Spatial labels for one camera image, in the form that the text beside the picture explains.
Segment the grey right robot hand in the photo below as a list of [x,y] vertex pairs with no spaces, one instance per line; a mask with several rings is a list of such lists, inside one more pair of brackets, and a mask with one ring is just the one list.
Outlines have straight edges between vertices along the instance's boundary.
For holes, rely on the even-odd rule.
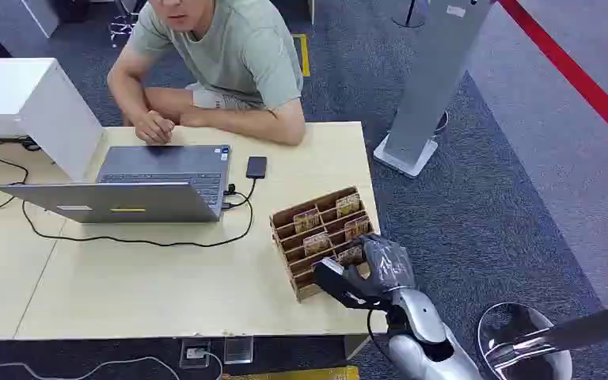
[[369,268],[367,278],[355,267],[344,269],[344,278],[366,300],[390,299],[400,289],[416,289],[414,271],[407,250],[378,234],[364,234],[355,239]]

